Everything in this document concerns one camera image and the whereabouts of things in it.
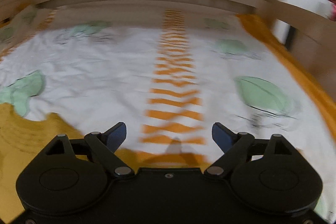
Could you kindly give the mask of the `mustard yellow garment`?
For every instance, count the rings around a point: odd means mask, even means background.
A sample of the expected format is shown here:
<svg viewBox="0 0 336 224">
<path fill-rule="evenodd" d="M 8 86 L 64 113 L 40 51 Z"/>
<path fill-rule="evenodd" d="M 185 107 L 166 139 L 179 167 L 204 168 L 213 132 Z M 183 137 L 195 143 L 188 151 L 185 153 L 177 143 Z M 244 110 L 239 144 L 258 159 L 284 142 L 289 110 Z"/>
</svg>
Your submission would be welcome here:
<svg viewBox="0 0 336 224">
<path fill-rule="evenodd" d="M 1 220 L 11 222 L 23 211 L 15 190 L 15 182 L 22 170 L 57 135 L 65 133 L 80 139 L 80 132 L 58 114 L 49 113 L 43 121 L 31 121 L 18 115 L 9 103 L 1 104 Z M 134 170 L 141 166 L 173 168 L 199 167 L 205 170 L 210 162 L 203 155 L 168 153 L 155 155 L 119 148 L 116 155 Z"/>
</svg>

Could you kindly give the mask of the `red clothes pile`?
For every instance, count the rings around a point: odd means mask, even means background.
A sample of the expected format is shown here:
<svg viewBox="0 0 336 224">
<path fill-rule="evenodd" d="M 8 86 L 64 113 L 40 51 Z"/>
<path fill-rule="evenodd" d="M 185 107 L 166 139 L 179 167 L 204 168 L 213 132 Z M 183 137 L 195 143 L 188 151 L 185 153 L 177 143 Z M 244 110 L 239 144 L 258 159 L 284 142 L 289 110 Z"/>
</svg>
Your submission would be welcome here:
<svg viewBox="0 0 336 224">
<path fill-rule="evenodd" d="M 332 9 L 331 9 L 329 19 L 332 20 L 332 21 L 336 21 L 336 0 L 328 0 L 328 1 L 332 5 Z"/>
</svg>

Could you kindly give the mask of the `white patterned bed cover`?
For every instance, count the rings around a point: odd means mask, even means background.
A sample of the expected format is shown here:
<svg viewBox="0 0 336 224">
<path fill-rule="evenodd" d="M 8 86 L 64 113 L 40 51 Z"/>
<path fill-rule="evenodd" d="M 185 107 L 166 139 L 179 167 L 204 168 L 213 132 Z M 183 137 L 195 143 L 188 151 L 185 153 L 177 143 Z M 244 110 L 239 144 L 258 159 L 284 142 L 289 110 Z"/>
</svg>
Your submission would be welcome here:
<svg viewBox="0 0 336 224">
<path fill-rule="evenodd" d="M 31 121 L 56 113 L 80 134 L 123 121 L 121 148 L 193 153 L 210 162 L 219 121 L 256 137 L 282 134 L 323 181 L 317 211 L 335 220 L 335 143 L 318 108 L 234 15 L 101 6 L 27 8 L 1 29 L 1 104 Z"/>
</svg>

